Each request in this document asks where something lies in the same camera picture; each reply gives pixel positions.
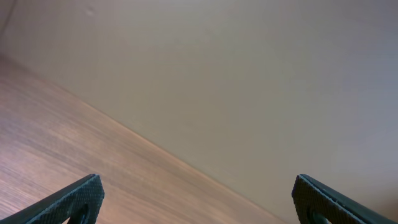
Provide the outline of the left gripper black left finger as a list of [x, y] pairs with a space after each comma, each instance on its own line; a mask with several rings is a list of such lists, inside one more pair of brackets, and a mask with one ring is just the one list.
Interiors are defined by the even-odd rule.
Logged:
[[95, 224], [103, 199], [100, 176], [90, 174], [2, 219], [1, 224]]

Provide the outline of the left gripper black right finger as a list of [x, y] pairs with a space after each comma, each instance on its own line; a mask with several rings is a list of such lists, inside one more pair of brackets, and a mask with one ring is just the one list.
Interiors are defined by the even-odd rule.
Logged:
[[305, 174], [292, 198], [301, 224], [397, 224]]

